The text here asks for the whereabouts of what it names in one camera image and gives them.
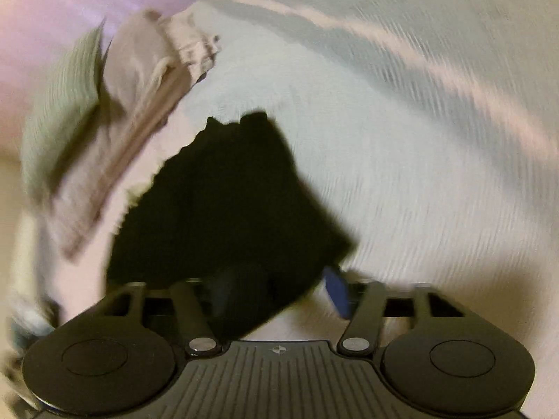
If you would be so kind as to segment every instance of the light green fabric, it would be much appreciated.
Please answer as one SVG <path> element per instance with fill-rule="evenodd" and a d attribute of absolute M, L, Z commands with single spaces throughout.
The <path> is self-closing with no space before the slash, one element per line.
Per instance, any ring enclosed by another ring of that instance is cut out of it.
<path fill-rule="evenodd" d="M 99 103 L 101 33 L 99 26 L 77 40 L 35 95 L 21 144 L 23 188 L 33 204 L 42 201 L 66 149 Z"/>

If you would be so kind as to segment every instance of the dark clothing item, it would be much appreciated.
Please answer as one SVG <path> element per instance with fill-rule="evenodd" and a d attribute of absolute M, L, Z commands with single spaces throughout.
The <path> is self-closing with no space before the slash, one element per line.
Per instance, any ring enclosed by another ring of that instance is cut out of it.
<path fill-rule="evenodd" d="M 206 128 L 167 160 L 115 237 L 107 284 L 202 278 L 209 323 L 239 338 L 308 291 L 350 243 L 309 196 L 265 113 Z"/>

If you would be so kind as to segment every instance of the mattress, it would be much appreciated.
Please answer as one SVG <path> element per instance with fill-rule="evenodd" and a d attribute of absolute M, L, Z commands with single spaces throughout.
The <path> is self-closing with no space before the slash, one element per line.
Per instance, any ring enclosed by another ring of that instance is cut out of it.
<path fill-rule="evenodd" d="M 547 8 L 547 11 L 531 8 Z M 118 182 L 55 285 L 66 318 L 100 298 L 131 191 L 213 116 L 264 109 L 315 196 L 357 241 L 343 264 L 429 282 L 536 361 L 527 415 L 559 417 L 559 0 L 199 0 L 207 76 Z M 336 341 L 323 287 L 247 338 Z"/>

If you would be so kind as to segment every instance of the beige cloth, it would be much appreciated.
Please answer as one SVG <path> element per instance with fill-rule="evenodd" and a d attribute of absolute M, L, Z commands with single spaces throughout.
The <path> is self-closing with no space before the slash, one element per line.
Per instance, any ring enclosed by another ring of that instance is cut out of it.
<path fill-rule="evenodd" d="M 45 210 L 49 232 L 72 257 L 91 232 L 115 181 L 177 102 L 213 66 L 213 39 L 192 20 L 134 14 L 108 49 L 100 106 Z"/>

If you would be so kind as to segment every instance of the black fabric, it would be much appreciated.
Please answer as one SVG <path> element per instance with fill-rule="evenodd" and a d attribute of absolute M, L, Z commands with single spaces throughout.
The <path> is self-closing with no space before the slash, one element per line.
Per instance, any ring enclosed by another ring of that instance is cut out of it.
<path fill-rule="evenodd" d="M 107 285 L 202 278 L 210 326 L 238 338 L 339 262 L 348 238 L 298 180 L 265 113 L 206 128 L 167 160 L 114 239 Z"/>

